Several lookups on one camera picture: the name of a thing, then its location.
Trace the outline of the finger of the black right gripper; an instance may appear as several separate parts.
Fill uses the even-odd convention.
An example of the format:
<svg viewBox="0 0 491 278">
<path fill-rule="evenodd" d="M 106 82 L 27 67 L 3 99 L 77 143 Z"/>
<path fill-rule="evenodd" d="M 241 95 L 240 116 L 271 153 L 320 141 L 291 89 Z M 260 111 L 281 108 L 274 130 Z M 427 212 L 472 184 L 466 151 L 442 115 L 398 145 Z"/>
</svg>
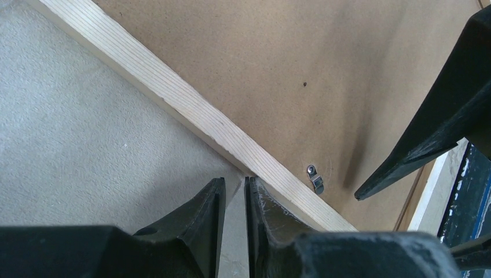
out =
<svg viewBox="0 0 491 278">
<path fill-rule="evenodd" d="M 426 98 L 385 161 L 354 193 L 364 200 L 478 132 L 490 137 L 490 6 L 472 15 Z"/>
</svg>

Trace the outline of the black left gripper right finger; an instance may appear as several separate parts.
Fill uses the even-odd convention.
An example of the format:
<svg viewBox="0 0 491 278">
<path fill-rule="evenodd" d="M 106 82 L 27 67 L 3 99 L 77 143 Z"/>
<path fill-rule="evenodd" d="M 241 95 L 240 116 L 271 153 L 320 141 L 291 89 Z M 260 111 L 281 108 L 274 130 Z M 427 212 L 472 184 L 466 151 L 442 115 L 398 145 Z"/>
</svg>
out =
<svg viewBox="0 0 491 278">
<path fill-rule="evenodd" d="M 447 247 L 421 232 L 318 232 L 244 181 L 251 277 L 458 277 Z"/>
</svg>

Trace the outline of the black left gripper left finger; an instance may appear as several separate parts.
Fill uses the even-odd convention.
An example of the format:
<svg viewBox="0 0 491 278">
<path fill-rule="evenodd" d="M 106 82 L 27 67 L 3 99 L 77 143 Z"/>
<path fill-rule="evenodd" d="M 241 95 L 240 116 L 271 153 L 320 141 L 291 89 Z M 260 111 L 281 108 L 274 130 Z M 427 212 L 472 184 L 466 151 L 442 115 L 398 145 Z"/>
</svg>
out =
<svg viewBox="0 0 491 278">
<path fill-rule="evenodd" d="M 1 228 L 2 277 L 217 277 L 226 203 L 223 178 L 160 220 L 115 226 Z"/>
</svg>

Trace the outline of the brown cardboard backing board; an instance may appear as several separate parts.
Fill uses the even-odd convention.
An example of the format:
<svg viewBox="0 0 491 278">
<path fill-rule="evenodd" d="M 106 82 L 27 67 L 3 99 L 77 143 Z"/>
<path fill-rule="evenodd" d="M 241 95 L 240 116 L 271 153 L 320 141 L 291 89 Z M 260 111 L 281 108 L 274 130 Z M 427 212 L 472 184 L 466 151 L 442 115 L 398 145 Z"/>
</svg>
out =
<svg viewBox="0 0 491 278">
<path fill-rule="evenodd" d="M 408 175 L 363 201 L 475 1 L 98 1 L 358 230 L 392 230 Z"/>
</svg>

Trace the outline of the light wooden picture frame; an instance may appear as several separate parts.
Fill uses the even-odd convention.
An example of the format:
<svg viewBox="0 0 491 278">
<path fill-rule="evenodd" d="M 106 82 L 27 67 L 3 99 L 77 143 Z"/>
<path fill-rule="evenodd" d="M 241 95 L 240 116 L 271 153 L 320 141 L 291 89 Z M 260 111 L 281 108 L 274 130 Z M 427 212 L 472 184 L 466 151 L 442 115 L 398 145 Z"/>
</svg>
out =
<svg viewBox="0 0 491 278">
<path fill-rule="evenodd" d="M 308 188 L 97 2 L 32 1 L 32 5 L 233 165 L 260 177 L 268 191 L 302 221 L 320 231 L 358 230 L 322 199 L 324 192 L 317 195 L 311 182 Z M 415 179 L 392 230 L 437 233 L 466 147 L 462 139 L 411 173 Z"/>
</svg>

